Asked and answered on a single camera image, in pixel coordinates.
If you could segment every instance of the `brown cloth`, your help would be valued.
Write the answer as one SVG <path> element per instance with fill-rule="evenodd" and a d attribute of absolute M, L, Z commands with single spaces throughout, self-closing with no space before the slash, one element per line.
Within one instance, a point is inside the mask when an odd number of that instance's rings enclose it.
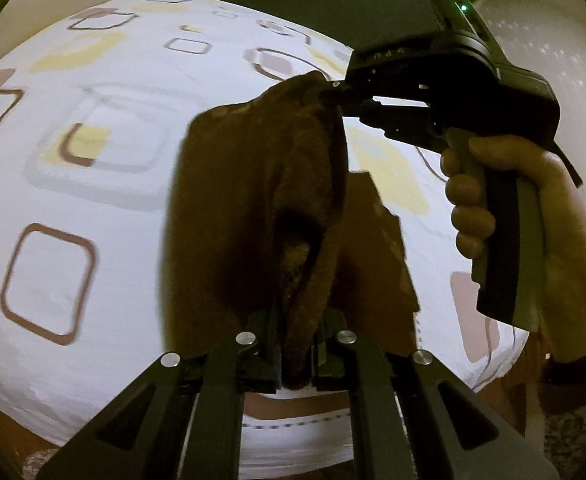
<path fill-rule="evenodd" d="M 208 352 L 278 302 L 286 319 L 282 379 L 291 389 L 308 383 L 305 357 L 329 298 L 353 330 L 377 333 L 383 349 L 414 349 L 417 302 L 398 219 L 367 173 L 347 178 L 339 108 L 301 104 L 319 84 L 319 72 L 296 76 L 192 121 L 162 259 L 169 348 L 184 357 Z M 353 199 L 344 222 L 347 180 Z"/>

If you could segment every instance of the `metal screw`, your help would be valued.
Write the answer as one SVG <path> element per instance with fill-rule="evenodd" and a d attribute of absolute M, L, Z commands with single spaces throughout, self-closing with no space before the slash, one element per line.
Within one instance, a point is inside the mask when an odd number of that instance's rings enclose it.
<path fill-rule="evenodd" d="M 255 334 L 253 332 L 240 332 L 236 337 L 235 340 L 240 345 L 251 345 L 255 343 Z"/>
<path fill-rule="evenodd" d="M 342 330 L 341 332 L 337 332 L 337 341 L 340 343 L 350 345 L 357 340 L 358 335 L 355 332 L 351 332 L 350 330 Z"/>
<path fill-rule="evenodd" d="M 174 366 L 180 364 L 180 356 L 175 352 L 168 352 L 162 356 L 160 363 L 165 368 L 173 368 Z"/>
<path fill-rule="evenodd" d="M 433 354 L 428 350 L 417 350 L 413 354 L 413 361 L 422 366 L 427 366 L 433 362 Z"/>

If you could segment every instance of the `black metal arm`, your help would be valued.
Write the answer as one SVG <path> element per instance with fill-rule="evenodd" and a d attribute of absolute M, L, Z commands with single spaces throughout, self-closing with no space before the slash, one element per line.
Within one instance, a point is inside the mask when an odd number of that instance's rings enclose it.
<path fill-rule="evenodd" d="M 281 387 L 276 309 L 213 351 L 157 359 L 47 464 L 38 480 L 236 480 L 245 392 Z M 361 480 L 556 480 L 553 465 L 434 355 L 382 352 L 328 308 L 312 384 L 350 397 Z"/>

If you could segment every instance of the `patterned bedsheet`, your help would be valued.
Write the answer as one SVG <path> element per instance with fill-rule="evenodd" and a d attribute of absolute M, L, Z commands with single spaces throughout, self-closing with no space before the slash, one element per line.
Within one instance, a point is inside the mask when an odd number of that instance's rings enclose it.
<path fill-rule="evenodd" d="M 293 75 L 343 78 L 350 54 L 217 0 L 113 0 L 0 61 L 1 411 L 62 445 L 162 353 L 158 258 L 188 124 Z M 370 171 L 402 221 L 419 346 L 471 387 L 502 376 L 527 333 L 474 309 L 439 156 L 357 120 L 345 129 L 351 170 Z M 240 477 L 348 460 L 347 415 L 270 426 L 245 416 Z M 306 466 L 282 466 L 284 454 Z"/>

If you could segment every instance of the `sleeve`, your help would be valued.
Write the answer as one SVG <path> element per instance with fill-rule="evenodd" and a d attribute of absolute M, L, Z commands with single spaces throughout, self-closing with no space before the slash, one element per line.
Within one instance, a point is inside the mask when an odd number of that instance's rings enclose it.
<path fill-rule="evenodd" d="M 568 364 L 551 358 L 539 398 L 546 417 L 545 456 L 562 480 L 586 480 L 586 356 Z"/>

